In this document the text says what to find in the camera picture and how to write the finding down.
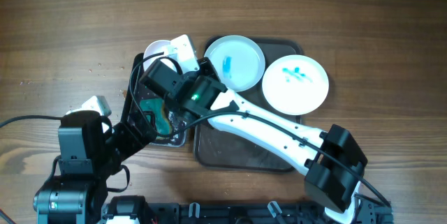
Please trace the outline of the green yellow sponge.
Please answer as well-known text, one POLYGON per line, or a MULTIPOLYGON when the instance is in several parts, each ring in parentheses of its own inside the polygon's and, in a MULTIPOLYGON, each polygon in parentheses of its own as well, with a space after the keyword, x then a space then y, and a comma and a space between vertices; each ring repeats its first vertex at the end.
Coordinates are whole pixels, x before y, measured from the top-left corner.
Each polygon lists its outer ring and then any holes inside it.
POLYGON ((140 101, 140 107, 154 129, 167 135, 171 132, 171 125, 164 111, 164 102, 161 98, 150 98, 140 101))

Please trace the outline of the white plate front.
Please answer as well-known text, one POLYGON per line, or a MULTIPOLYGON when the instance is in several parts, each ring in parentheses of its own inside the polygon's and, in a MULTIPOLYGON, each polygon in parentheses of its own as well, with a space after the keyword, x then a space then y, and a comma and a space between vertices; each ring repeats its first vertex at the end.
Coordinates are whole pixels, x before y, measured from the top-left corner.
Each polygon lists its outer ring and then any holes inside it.
POLYGON ((143 70, 146 71, 150 65, 160 57, 166 57, 171 54, 177 54, 177 47, 171 45, 170 40, 157 40, 151 43, 145 50, 143 59, 149 58, 153 54, 162 53, 162 55, 153 57, 143 63, 143 70))

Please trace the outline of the white plate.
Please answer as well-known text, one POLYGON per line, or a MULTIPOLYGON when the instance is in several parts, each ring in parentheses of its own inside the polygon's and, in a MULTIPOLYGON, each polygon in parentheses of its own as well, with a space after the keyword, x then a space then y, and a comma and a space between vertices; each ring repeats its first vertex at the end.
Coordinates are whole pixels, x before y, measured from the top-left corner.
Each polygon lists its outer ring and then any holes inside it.
POLYGON ((153 57, 143 63, 143 70, 146 71, 150 65, 160 57, 166 57, 171 54, 177 54, 177 47, 171 45, 170 40, 157 40, 151 43, 145 50, 143 59, 149 58, 153 54, 162 53, 162 55, 153 57))
POLYGON ((317 61, 292 54, 268 66, 262 90, 266 101, 278 112, 303 115, 322 105, 329 92, 329 78, 317 61))

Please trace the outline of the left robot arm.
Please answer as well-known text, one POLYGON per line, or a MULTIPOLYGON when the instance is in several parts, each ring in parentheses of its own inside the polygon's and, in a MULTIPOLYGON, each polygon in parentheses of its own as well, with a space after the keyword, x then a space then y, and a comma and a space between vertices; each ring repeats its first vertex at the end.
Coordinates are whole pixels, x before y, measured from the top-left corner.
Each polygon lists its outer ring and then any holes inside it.
POLYGON ((61 118, 60 155, 34 196, 38 223, 157 223, 143 196, 123 196, 107 185, 110 176, 130 171, 124 160, 144 149, 152 135, 127 123, 113 126, 99 112, 84 110, 61 118))

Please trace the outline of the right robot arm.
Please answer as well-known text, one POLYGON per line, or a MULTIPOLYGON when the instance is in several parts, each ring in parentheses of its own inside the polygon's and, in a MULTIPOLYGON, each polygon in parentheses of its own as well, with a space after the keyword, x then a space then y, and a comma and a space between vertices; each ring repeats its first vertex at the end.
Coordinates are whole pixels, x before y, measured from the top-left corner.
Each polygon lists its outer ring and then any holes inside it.
POLYGON ((275 60, 262 78, 269 109, 231 89, 209 59, 186 64, 159 57, 145 67, 140 81, 168 107, 189 113, 194 124, 206 121, 286 161, 303 175, 306 194, 329 219, 354 220, 367 158, 352 134, 338 125, 322 130, 289 119, 315 110, 328 94, 328 75, 317 61, 299 54, 275 60))

